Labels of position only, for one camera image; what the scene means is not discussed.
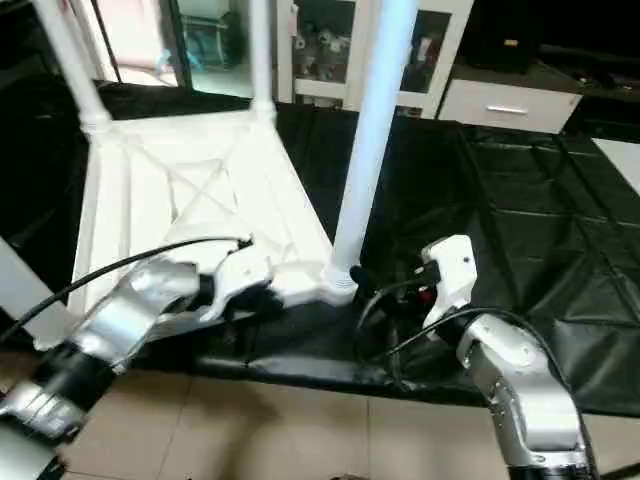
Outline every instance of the tile floor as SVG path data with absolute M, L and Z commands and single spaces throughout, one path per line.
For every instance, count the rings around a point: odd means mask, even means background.
M 0 354 L 0 386 L 33 362 Z M 640 460 L 640 421 L 588 417 L 602 471 Z M 506 479 L 483 409 L 159 372 L 121 378 L 64 450 L 65 480 Z

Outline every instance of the black plastic sheet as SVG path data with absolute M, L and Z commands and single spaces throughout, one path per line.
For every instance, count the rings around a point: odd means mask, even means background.
M 116 119 L 245 108 L 244 100 L 182 89 L 107 84 Z M 52 289 L 69 280 L 86 142 L 62 83 L 0 92 L 2 235 Z M 357 116 L 279 106 L 278 131 L 333 236 Z M 516 310 L 549 341 L 579 405 L 640 415 L 640 198 L 589 139 L 396 118 L 362 263 L 406 276 L 419 250 L 471 236 L 478 306 Z M 311 304 L 151 345 L 149 368 L 464 405 L 481 404 L 453 352 L 420 345 L 400 376 L 354 354 L 358 305 Z M 401 333 L 419 325 L 399 325 Z M 388 325 L 362 337 L 388 347 Z

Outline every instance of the drawer handle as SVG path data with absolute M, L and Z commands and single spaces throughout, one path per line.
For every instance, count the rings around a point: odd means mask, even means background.
M 524 108 L 501 107 L 499 105 L 487 105 L 490 112 L 511 113 L 512 115 L 528 115 L 529 110 Z

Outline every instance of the white table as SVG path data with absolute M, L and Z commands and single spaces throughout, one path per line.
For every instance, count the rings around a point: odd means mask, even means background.
M 593 141 L 640 194 L 640 144 L 594 138 Z

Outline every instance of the white metal pole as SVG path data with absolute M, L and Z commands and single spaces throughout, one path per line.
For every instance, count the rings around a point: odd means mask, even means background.
M 273 120 L 276 110 L 271 90 L 269 0 L 251 0 L 249 8 L 251 82 L 253 84 L 251 109 L 259 118 Z
M 360 260 L 380 167 L 418 15 L 418 0 L 382 0 L 331 263 L 325 280 L 352 290 L 349 269 Z
M 0 237 L 0 306 L 14 319 L 51 295 L 51 290 Z M 66 338 L 76 325 L 76 317 L 56 302 L 28 323 L 25 330 L 34 338 L 35 348 L 47 350 Z
M 85 70 L 80 49 L 60 9 L 60 1 L 33 0 L 33 3 L 76 101 L 83 127 L 89 132 L 103 128 L 111 117 Z

